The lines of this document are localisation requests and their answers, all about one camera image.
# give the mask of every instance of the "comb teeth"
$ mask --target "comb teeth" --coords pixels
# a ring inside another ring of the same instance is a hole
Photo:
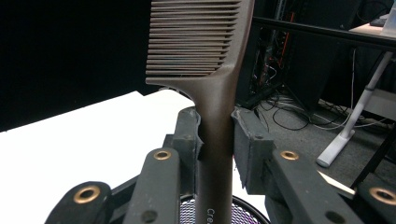
[[[208,76],[224,63],[241,0],[152,0],[147,75]]]

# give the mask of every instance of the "white desk frame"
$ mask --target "white desk frame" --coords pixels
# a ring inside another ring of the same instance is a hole
[[[369,35],[380,35],[382,28],[373,27],[369,24],[365,24],[358,28],[352,29],[351,32],[364,33]],[[364,88],[363,93],[361,94],[361,98],[356,104],[355,108],[350,115],[345,128],[341,131],[332,142],[326,147],[326,149],[319,155],[317,158],[317,164],[322,167],[329,167],[334,159],[338,156],[338,154],[343,150],[349,139],[355,133],[353,127],[355,126],[356,121],[358,120],[361,112],[364,107],[367,106],[373,92],[375,90],[376,83],[381,78],[382,73],[384,72],[389,60],[391,59],[393,52],[386,52],[384,57],[382,58],[380,64],[375,70],[372,79],[369,84]]]

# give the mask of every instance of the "comb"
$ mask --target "comb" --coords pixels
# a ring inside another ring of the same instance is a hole
[[[146,82],[183,91],[201,116],[196,223],[231,223],[235,90],[252,0],[152,0]]]

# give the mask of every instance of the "white table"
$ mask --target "white table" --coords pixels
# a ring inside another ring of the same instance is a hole
[[[135,91],[0,133],[1,222],[44,223],[74,186],[115,188],[138,175],[147,153],[174,132],[178,111],[192,105],[174,91]],[[247,196],[236,169],[233,194],[266,215],[264,196]]]

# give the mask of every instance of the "desk leg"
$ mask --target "desk leg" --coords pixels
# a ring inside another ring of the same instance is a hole
[[[359,99],[358,103],[355,106],[350,118],[348,119],[346,126],[343,131],[341,131],[332,142],[324,149],[324,151],[320,154],[317,158],[317,164],[322,167],[329,167],[337,155],[341,152],[344,146],[347,144],[349,139],[355,133],[353,131],[353,127],[355,126],[356,121],[358,120],[359,116],[361,115],[361,111],[367,105],[370,100],[370,97],[373,94],[376,82],[381,78],[382,73],[384,72],[387,64],[392,56],[392,52],[386,52],[384,58],[382,59],[381,63],[375,70],[370,83],[366,86]]]

